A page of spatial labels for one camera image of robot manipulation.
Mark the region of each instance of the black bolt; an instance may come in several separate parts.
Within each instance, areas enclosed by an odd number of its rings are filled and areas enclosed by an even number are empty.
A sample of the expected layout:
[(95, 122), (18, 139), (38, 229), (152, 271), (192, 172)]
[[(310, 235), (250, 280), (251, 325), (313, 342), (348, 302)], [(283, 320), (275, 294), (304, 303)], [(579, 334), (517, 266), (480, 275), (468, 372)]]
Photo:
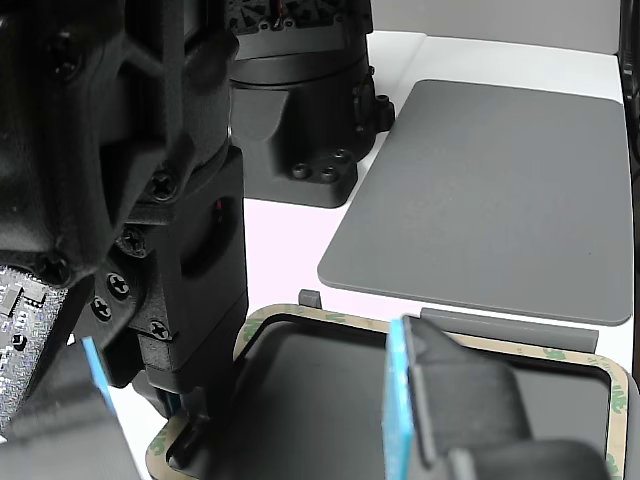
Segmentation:
[(311, 175), (311, 169), (306, 163), (298, 163), (293, 166), (293, 176), (298, 180), (304, 180)]
[(158, 340), (167, 340), (169, 338), (169, 330), (159, 320), (151, 320), (149, 323), (151, 335)]
[(70, 82), (82, 69), (83, 55), (70, 32), (59, 32), (47, 42), (53, 74), (63, 82)]
[(67, 261), (55, 252), (38, 255), (34, 271), (42, 281), (54, 287), (65, 286), (71, 277)]
[(109, 304), (105, 302), (102, 297), (93, 297), (91, 310), (93, 310), (93, 314), (98, 317), (98, 320), (101, 322), (108, 322), (111, 320), (111, 308), (109, 308)]
[(326, 183), (335, 182), (339, 176), (338, 171), (334, 167), (327, 167), (320, 174), (320, 178)]
[(151, 178), (151, 195), (158, 202), (171, 200), (178, 191), (178, 184), (169, 172), (161, 171), (153, 174)]
[(107, 285), (109, 285), (109, 291), (111, 295), (118, 300), (124, 300), (129, 296), (129, 285), (121, 275), (117, 273), (110, 273), (107, 276)]
[(137, 228), (125, 227), (122, 235), (116, 240), (116, 245), (130, 257), (144, 258), (147, 256), (144, 235)]

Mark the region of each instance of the gray block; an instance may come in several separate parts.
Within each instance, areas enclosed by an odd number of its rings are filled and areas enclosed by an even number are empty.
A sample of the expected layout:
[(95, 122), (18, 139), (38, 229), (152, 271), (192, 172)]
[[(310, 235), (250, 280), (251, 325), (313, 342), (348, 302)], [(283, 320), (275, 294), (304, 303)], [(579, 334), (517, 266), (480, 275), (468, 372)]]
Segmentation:
[(318, 267), (331, 287), (619, 325), (633, 310), (622, 105), (415, 85)]

